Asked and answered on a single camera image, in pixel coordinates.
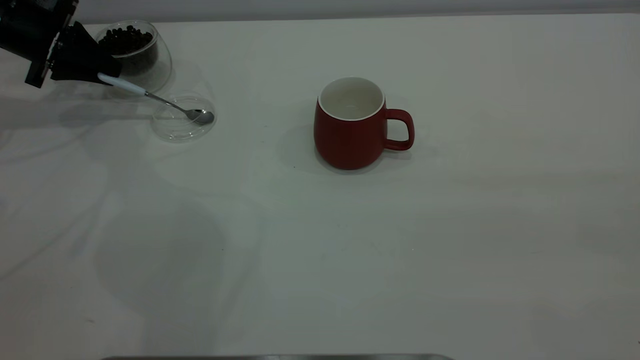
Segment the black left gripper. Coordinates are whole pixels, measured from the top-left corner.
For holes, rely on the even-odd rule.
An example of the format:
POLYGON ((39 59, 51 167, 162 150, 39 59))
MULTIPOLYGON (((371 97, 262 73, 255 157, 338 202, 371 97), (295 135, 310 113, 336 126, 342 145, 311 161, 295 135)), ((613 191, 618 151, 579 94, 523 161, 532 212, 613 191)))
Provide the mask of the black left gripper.
POLYGON ((101 84, 98 73, 119 76, 122 64, 87 32, 82 23, 69 25, 77 0, 2 0, 0 46, 30 61, 25 83, 41 88, 49 70, 51 46, 59 35, 59 51, 50 57, 50 78, 101 84))

